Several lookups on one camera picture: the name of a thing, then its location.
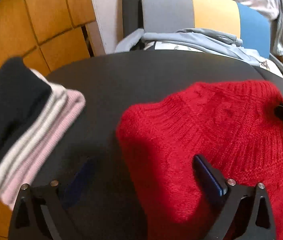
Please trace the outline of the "grey yellow blue chair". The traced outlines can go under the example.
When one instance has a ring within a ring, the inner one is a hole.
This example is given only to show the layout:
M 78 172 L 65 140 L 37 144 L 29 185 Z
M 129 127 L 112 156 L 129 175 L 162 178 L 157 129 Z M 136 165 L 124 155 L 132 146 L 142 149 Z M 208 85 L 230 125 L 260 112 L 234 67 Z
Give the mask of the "grey yellow blue chair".
M 270 48 L 270 22 L 254 9 L 233 0 L 141 0 L 143 28 L 133 31 L 116 46 L 116 52 L 144 49 L 144 33 L 175 33 L 202 28 L 236 35 L 244 48 L 255 49 L 272 60 L 283 74 Z

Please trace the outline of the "black leather cushion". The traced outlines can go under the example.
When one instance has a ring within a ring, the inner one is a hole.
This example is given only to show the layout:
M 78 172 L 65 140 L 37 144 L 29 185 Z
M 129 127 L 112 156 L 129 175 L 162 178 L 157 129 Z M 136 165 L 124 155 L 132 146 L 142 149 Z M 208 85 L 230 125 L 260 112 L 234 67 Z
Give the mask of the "black leather cushion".
M 87 105 L 35 185 L 61 183 L 61 206 L 84 239 L 203 239 L 225 197 L 198 154 L 238 184 L 264 183 L 254 226 L 283 239 L 283 78 L 221 56 L 133 51 L 49 80 Z

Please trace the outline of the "white printed seat cushion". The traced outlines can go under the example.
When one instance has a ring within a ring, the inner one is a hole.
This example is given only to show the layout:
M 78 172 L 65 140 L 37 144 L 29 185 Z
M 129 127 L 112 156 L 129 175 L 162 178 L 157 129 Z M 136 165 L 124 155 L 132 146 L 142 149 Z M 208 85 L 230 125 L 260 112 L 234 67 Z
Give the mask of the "white printed seat cushion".
M 192 52 L 199 52 L 199 53 L 209 53 L 214 55 L 221 55 L 226 57 L 232 57 L 226 55 L 225 53 L 219 53 L 219 52 L 210 52 L 207 49 L 197 49 L 189 46 L 187 43 L 171 43 L 171 42 L 163 42 L 163 41 L 153 41 L 149 42 L 145 45 L 144 50 L 182 50 L 182 51 L 192 51 Z M 259 67 L 271 72 L 272 74 L 275 74 L 278 77 L 283 78 L 283 74 L 280 72 L 279 67 L 270 59 L 264 58 L 259 55 L 259 52 L 255 49 L 246 49 L 243 47 L 240 47 L 241 51 L 244 52 L 247 56 L 249 56 L 250 60 L 244 60 L 242 58 L 239 58 L 241 61 L 245 61 L 249 63 L 251 60 L 254 60 L 258 62 Z

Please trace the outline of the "black rolled mat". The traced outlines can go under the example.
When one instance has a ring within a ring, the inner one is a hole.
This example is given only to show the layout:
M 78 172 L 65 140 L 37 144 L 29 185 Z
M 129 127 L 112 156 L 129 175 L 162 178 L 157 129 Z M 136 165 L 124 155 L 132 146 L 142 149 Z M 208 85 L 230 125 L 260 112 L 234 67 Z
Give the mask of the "black rolled mat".
M 143 28 L 141 0 L 122 0 L 122 25 L 124 38 Z

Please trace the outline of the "red knit sweater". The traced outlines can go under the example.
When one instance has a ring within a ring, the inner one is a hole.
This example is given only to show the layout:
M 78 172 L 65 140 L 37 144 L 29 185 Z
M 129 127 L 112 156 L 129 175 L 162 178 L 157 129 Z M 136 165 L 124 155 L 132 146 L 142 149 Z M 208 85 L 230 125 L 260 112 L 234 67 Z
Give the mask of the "red knit sweater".
M 133 105 L 116 129 L 147 219 L 148 239 L 201 239 L 215 212 L 196 180 L 202 154 L 226 178 L 264 183 L 283 239 L 283 102 L 267 81 L 195 83 L 158 103 Z

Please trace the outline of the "light grey blue hoodie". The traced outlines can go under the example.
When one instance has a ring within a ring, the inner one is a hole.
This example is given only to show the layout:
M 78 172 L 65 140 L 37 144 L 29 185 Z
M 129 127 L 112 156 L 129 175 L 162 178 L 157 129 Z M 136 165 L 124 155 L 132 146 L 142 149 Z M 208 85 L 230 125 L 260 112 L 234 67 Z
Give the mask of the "light grey blue hoodie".
M 171 43 L 187 43 L 189 46 L 197 49 L 207 49 L 210 52 L 225 53 L 239 60 L 250 60 L 240 47 L 243 47 L 243 41 L 236 35 L 202 28 L 181 29 L 175 33 L 144 33 L 141 38 L 144 44 L 153 41 L 163 41 Z M 251 60 L 248 64 L 259 67 L 258 62 Z

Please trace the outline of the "folded black garment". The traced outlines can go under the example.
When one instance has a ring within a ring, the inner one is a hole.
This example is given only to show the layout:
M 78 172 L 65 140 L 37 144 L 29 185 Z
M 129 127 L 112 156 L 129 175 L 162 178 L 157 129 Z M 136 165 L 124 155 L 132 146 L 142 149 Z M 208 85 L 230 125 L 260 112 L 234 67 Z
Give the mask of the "folded black garment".
M 0 162 L 11 146 L 35 122 L 51 87 L 27 68 L 20 57 L 0 68 Z

